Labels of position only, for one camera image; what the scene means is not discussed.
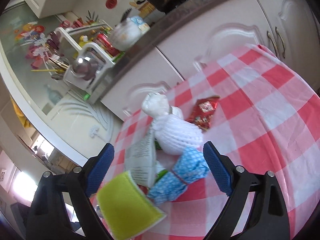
glass cabinet door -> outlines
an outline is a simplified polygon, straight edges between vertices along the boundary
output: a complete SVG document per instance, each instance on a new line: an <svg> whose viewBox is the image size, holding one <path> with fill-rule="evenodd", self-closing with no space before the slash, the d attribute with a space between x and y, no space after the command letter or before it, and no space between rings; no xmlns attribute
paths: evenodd
<svg viewBox="0 0 320 240"><path fill-rule="evenodd" d="M65 143L90 158L98 155L106 143L115 141L122 121L101 102L90 105L84 101L77 90L63 80L52 79L49 72L31 71L46 69L46 40L60 23L56 16L38 19L26 3L9 8L0 16L2 56L9 63L6 65L14 83L36 114Z"/></svg>

gray countertop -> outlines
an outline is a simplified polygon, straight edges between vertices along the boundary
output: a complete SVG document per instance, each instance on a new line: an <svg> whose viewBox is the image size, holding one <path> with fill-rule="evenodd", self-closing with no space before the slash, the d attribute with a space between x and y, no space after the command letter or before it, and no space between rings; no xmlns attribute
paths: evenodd
<svg viewBox="0 0 320 240"><path fill-rule="evenodd" d="M104 95L146 54L165 38L200 14L226 0L188 0L159 20L111 68L96 87L89 102L94 103Z"/></svg>

window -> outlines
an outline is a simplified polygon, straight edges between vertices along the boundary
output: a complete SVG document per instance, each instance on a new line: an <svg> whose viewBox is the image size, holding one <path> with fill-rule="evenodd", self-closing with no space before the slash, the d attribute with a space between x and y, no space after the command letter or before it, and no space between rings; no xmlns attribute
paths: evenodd
<svg viewBox="0 0 320 240"><path fill-rule="evenodd" d="M25 200L32 202L38 186L26 173L20 171L14 179L12 189Z"/></svg>
<svg viewBox="0 0 320 240"><path fill-rule="evenodd" d="M44 151L47 158L51 155L54 150L54 147L41 135L39 134L38 138L32 145L31 149L37 154L38 149Z"/></svg>

white dish rack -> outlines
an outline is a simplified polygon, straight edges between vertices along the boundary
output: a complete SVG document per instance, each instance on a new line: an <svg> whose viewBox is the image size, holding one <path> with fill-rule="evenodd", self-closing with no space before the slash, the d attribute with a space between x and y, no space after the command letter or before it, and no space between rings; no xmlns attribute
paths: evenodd
<svg viewBox="0 0 320 240"><path fill-rule="evenodd" d="M79 40L80 36L89 36L92 30L100 30L101 27L110 26L106 22L101 21L99 24L76 28L70 32L67 32L61 27L55 30L57 34L60 33L59 53L63 53L70 63L75 60L73 58L75 53L78 53L77 57L88 56L88 53L90 53L90 57L95 58L100 63L100 68L96 71L95 78L91 80L86 81L74 76L70 68L66 70L63 76L63 80L68 86L76 86L90 95L103 78L104 73L114 66L114 58L110 57L98 44L94 42L89 42L81 48L76 41Z"/></svg>

red can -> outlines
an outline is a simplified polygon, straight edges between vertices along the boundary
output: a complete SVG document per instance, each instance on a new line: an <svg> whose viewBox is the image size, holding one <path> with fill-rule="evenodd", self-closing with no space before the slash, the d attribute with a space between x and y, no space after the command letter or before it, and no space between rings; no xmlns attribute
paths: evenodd
<svg viewBox="0 0 320 240"><path fill-rule="evenodd" d="M103 33L97 35L96 43L99 44L99 46L108 52L112 57L115 57L120 53L119 50L111 45L111 43L108 41L108 37Z"/></svg>

